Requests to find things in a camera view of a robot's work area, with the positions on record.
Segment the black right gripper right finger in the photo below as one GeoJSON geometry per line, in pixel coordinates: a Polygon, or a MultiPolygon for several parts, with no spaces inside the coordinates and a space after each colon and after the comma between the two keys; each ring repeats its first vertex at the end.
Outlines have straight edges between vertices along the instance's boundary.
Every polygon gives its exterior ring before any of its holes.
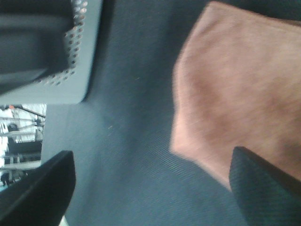
{"type": "Polygon", "coordinates": [[[301,182],[249,149],[237,146],[230,188],[250,226],[299,226],[301,182]]]}

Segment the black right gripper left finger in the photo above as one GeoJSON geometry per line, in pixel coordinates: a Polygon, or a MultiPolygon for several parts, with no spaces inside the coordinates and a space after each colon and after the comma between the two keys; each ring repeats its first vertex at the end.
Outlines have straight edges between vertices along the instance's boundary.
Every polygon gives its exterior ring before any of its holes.
{"type": "Polygon", "coordinates": [[[61,151],[0,193],[2,226],[57,226],[76,185],[72,151],[61,151]]]}

